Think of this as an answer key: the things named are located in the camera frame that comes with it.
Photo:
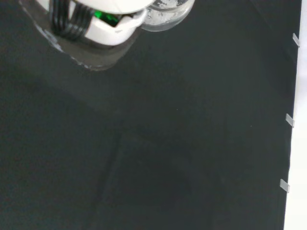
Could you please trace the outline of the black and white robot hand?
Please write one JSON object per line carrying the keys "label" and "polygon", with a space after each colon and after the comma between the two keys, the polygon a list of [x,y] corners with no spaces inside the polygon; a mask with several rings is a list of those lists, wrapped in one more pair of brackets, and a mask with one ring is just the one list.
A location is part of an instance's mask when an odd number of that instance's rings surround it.
{"label": "black and white robot hand", "polygon": [[105,46],[126,42],[145,21],[152,0],[37,0],[54,35]]}

